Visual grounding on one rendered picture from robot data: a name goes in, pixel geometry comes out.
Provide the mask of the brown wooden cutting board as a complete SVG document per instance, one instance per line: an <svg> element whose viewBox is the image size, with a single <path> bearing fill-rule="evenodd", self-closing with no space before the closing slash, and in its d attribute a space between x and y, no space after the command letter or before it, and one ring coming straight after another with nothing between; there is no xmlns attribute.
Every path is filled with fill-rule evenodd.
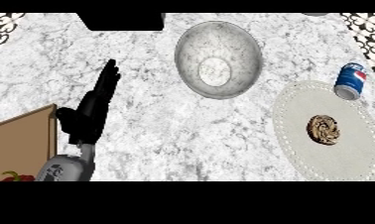
<svg viewBox="0 0 375 224"><path fill-rule="evenodd" d="M57 154L54 104L0 122L0 180L4 171L37 176Z"/></svg>

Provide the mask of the red pepper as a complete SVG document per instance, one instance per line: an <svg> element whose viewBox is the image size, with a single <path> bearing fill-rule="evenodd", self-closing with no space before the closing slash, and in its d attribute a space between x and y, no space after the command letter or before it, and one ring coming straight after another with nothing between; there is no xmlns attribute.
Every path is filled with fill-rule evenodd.
<svg viewBox="0 0 375 224"><path fill-rule="evenodd" d="M18 174L15 171L4 171L4 181L34 181L35 178L28 174Z"/></svg>

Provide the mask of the marbled grey bowl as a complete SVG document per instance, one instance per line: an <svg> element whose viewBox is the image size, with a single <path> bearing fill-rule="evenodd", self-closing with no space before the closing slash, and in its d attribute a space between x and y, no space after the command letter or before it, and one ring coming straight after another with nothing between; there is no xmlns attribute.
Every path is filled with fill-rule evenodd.
<svg viewBox="0 0 375 224"><path fill-rule="evenodd" d="M263 70L263 55L251 34L235 24L209 21L181 35L174 62L183 82L204 97L229 99L246 92Z"/></svg>

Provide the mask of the brown swirled cupcake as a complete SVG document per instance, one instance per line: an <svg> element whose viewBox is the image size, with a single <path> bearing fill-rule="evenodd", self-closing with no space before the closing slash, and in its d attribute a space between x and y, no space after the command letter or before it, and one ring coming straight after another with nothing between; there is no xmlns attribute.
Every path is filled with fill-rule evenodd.
<svg viewBox="0 0 375 224"><path fill-rule="evenodd" d="M328 115L314 115L305 125L305 132L311 140L326 146L338 143L339 130L336 121Z"/></svg>

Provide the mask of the blue soda can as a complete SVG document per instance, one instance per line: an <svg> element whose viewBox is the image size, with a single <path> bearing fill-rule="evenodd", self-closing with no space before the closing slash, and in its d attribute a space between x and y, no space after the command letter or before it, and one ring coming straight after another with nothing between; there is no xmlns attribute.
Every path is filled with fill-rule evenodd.
<svg viewBox="0 0 375 224"><path fill-rule="evenodd" d="M357 100L362 94L363 84L366 81L365 67L350 62L339 70L334 92L336 96L345 100Z"/></svg>

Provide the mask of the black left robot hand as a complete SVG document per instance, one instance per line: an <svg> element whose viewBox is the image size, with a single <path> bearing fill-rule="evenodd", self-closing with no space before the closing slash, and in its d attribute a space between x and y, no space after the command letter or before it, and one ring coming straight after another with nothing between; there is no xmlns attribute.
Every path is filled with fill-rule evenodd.
<svg viewBox="0 0 375 224"><path fill-rule="evenodd" d="M94 88L87 92L78 108L60 107L56 110L62 131L69 135L72 145L93 145L100 137L118 80L118 67L115 60L111 59L99 74Z"/></svg>

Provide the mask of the black appliance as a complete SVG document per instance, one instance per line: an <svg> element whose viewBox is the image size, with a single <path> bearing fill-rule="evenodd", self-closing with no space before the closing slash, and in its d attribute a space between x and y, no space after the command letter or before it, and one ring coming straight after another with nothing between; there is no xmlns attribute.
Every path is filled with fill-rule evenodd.
<svg viewBox="0 0 375 224"><path fill-rule="evenodd" d="M91 31L161 31L164 13L80 13Z"/></svg>

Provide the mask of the round pale grey placemat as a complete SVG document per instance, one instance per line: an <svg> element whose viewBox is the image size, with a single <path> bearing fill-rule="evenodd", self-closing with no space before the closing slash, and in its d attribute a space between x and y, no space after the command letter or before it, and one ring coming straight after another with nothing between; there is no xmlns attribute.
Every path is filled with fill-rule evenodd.
<svg viewBox="0 0 375 224"><path fill-rule="evenodd" d="M336 122L339 137L332 146L308 137L314 115ZM316 80L291 83L276 99L273 123L283 154L308 180L375 181L375 119L359 100L335 95L331 84Z"/></svg>

